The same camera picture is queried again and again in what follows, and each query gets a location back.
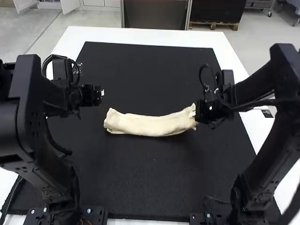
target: black mat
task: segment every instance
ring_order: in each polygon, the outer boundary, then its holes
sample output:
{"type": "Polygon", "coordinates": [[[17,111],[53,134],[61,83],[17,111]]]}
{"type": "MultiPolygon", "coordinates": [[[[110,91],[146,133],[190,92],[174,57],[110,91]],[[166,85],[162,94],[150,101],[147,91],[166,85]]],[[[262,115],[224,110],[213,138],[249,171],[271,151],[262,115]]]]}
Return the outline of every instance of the black mat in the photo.
{"type": "MultiPolygon", "coordinates": [[[[85,108],[81,120],[49,118],[54,139],[72,148],[81,201],[101,205],[111,218],[187,221],[202,212],[203,197],[229,200],[230,190],[255,152],[238,114],[216,130],[150,138],[112,135],[103,128],[110,107],[122,113],[164,115],[202,96],[198,69],[208,63],[220,70],[212,49],[85,43],[78,59],[82,83],[101,84],[101,107],[85,108]]],[[[206,75],[206,82],[211,77],[206,75]]],[[[41,194],[25,183],[10,213],[43,206],[41,194]]],[[[209,203],[228,213],[230,206],[209,203]]],[[[269,219],[279,215],[274,206],[269,219]]]]}

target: folded towel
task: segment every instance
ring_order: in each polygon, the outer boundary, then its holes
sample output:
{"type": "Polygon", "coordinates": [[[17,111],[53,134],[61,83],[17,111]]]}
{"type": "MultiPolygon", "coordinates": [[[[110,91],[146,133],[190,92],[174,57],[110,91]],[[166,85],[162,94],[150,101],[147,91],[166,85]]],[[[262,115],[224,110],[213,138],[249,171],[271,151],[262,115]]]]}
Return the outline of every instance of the folded towel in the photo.
{"type": "Polygon", "coordinates": [[[196,106],[165,116],[143,116],[136,114],[122,114],[110,108],[104,120],[104,128],[112,134],[132,134],[142,136],[170,136],[180,134],[186,130],[196,130],[196,106]]]}

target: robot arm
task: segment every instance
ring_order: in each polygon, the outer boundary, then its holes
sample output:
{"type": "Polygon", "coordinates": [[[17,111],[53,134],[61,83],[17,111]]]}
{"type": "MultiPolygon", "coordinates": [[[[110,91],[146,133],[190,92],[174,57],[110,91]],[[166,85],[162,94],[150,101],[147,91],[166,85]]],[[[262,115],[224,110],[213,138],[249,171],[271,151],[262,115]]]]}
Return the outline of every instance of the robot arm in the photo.
{"type": "Polygon", "coordinates": [[[37,55],[20,55],[16,63],[0,61],[0,166],[42,191],[51,220],[76,224],[80,216],[78,177],[57,156],[57,151],[69,155],[72,151],[52,139],[46,116],[79,115],[82,106],[100,105],[101,90],[72,83],[75,62],[55,55],[51,60],[54,70],[60,71],[57,81],[42,75],[37,55]]]}
{"type": "MultiPolygon", "coordinates": [[[[231,225],[266,224],[264,212],[273,200],[276,187],[300,158],[300,54],[291,44],[275,44],[270,48],[270,57],[266,65],[237,84],[233,83],[232,71],[213,75],[216,80],[213,90],[203,84],[201,70],[199,74],[205,95],[210,97],[209,101],[201,99],[197,103],[195,119],[199,122],[216,125],[235,112],[245,112],[255,106],[277,107],[267,139],[232,188],[231,225]],[[272,93],[276,99],[263,100],[272,93]]],[[[292,218],[285,219],[285,224],[292,218]]]]}

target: floor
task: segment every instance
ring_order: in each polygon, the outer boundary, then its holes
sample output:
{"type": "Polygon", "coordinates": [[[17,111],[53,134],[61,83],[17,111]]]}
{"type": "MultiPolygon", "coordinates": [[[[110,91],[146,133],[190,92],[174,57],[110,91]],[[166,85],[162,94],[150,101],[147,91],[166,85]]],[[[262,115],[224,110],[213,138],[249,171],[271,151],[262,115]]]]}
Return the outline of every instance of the floor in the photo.
{"type": "MultiPolygon", "coordinates": [[[[292,27],[293,13],[284,7],[281,13],[247,10],[239,30],[217,26],[223,31],[249,74],[269,59],[269,48],[274,43],[292,43],[300,49],[300,24],[292,27]]],[[[44,60],[68,26],[120,27],[120,13],[100,11],[73,11],[63,15],[61,10],[29,9],[17,14],[15,8],[0,7],[0,59],[15,61],[19,54],[35,53],[44,60]]],[[[207,25],[193,30],[210,30],[207,25]]]]}

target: wooden pallet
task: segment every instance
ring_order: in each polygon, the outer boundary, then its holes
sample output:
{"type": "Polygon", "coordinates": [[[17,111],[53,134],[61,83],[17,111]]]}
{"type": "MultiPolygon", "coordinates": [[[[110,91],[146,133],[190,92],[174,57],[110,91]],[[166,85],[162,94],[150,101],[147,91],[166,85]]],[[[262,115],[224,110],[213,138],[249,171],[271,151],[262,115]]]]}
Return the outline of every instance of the wooden pallet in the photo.
{"type": "Polygon", "coordinates": [[[188,28],[192,29],[193,24],[208,24],[208,25],[210,25],[211,30],[215,30],[216,25],[227,25],[227,26],[230,26],[233,31],[237,31],[240,23],[239,22],[232,23],[232,22],[194,22],[194,21],[190,21],[188,24],[188,28]]]}

